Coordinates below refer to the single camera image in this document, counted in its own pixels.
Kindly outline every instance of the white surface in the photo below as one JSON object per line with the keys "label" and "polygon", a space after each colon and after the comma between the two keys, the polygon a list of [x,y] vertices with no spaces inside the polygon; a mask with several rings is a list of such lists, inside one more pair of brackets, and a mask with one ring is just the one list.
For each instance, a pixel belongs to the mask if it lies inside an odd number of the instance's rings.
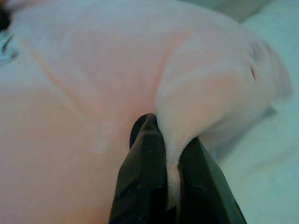
{"label": "white surface", "polygon": [[299,223],[299,1],[277,0],[245,22],[272,45],[295,96],[220,161],[248,224]]}

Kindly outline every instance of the dark eye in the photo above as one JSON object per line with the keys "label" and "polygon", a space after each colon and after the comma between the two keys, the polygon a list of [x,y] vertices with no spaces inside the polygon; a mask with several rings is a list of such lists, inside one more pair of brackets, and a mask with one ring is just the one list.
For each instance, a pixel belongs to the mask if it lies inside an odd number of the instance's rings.
{"label": "dark eye", "polygon": [[252,74],[254,80],[256,80],[256,72],[254,71],[254,69],[252,67],[250,67],[250,70],[251,70],[251,74]]}

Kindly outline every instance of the black object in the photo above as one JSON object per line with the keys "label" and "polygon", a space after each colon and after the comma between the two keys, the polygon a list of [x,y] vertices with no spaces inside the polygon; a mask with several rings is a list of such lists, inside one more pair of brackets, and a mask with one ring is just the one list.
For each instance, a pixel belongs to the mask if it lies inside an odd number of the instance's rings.
{"label": "black object", "polygon": [[7,29],[10,24],[10,14],[0,4],[0,31]]}
{"label": "black object", "polygon": [[140,117],[130,136],[109,224],[246,224],[219,166],[198,138],[179,160],[181,211],[165,211],[168,196],[166,153],[154,114]]}

